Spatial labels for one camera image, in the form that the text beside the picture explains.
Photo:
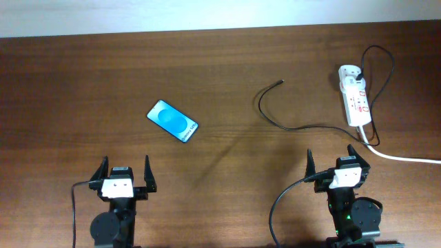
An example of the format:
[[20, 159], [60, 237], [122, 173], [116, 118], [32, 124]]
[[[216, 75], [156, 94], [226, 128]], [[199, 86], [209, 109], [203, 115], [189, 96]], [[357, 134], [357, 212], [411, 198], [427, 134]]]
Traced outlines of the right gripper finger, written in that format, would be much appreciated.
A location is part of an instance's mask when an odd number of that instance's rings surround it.
[[310, 149], [307, 150], [307, 166], [305, 170], [305, 178], [312, 179], [316, 175], [316, 166], [314, 162], [314, 158], [312, 155], [312, 151]]
[[348, 144], [347, 151], [350, 156], [355, 157], [356, 162], [360, 164], [362, 169], [364, 169], [364, 168], [369, 169], [368, 162], [365, 159], [363, 159], [361, 157], [361, 155], [359, 155], [359, 153], [356, 152], [356, 150], [353, 148], [353, 146], [351, 144]]

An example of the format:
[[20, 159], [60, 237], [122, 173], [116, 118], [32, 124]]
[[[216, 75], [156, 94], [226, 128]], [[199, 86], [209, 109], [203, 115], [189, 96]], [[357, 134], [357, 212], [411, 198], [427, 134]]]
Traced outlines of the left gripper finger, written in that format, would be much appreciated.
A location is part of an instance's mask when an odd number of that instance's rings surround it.
[[157, 188], [156, 181], [150, 166], [150, 158], [148, 155], [145, 156], [144, 181], [147, 188]]
[[91, 181], [103, 180], [108, 175], [108, 157], [105, 156], [99, 166], [99, 168], [95, 171], [95, 173], [91, 177]]

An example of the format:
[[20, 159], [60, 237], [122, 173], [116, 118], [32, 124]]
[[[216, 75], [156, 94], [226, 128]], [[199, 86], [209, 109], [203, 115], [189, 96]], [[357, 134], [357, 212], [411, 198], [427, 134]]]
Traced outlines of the blue screen smartphone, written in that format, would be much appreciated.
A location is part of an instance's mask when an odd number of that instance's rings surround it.
[[164, 100], [158, 100], [146, 114], [146, 117], [182, 143], [188, 142], [198, 129], [196, 121], [193, 121]]

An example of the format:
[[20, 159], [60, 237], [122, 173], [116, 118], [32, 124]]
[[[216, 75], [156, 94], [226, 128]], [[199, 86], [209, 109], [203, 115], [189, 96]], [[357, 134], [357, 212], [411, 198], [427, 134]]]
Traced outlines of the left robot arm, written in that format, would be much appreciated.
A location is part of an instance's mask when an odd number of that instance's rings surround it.
[[109, 210], [95, 217], [90, 225], [95, 247], [134, 246], [136, 203], [147, 200], [149, 193], [157, 192], [148, 156], [145, 157], [143, 178], [145, 185], [136, 187], [131, 167], [110, 169], [108, 157], [103, 158], [89, 182], [89, 188], [109, 204]]

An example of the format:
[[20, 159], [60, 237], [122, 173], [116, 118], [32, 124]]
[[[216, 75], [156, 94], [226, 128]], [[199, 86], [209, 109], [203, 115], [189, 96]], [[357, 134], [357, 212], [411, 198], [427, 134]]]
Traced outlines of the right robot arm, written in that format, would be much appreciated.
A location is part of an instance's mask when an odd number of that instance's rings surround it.
[[371, 167], [351, 145], [347, 151], [346, 157], [336, 159], [335, 167], [317, 172], [308, 150], [305, 181], [314, 184], [316, 193], [327, 194], [336, 230], [336, 235], [326, 240], [328, 247], [375, 247], [383, 206], [375, 199], [356, 197], [354, 190], [365, 183]]

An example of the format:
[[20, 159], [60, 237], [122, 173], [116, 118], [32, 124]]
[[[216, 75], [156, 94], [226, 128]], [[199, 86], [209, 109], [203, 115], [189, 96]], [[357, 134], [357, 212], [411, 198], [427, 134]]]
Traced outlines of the white USB charger plug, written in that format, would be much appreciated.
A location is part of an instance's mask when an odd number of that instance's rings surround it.
[[364, 90], [366, 87], [366, 82], [364, 79], [357, 80], [353, 76], [346, 76], [340, 80], [340, 90], [342, 93], [348, 93], [352, 90]]

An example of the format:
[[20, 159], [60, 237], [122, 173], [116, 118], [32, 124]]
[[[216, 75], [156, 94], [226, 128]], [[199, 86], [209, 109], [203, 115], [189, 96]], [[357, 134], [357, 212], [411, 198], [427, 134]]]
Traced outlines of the white power strip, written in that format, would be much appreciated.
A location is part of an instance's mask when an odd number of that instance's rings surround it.
[[[356, 65], [342, 65], [338, 70], [340, 80], [346, 76], [353, 76], [357, 79], [360, 73], [361, 69]], [[371, 114], [365, 89], [342, 93], [342, 98], [345, 105], [347, 122], [350, 127], [364, 126], [371, 122]]]

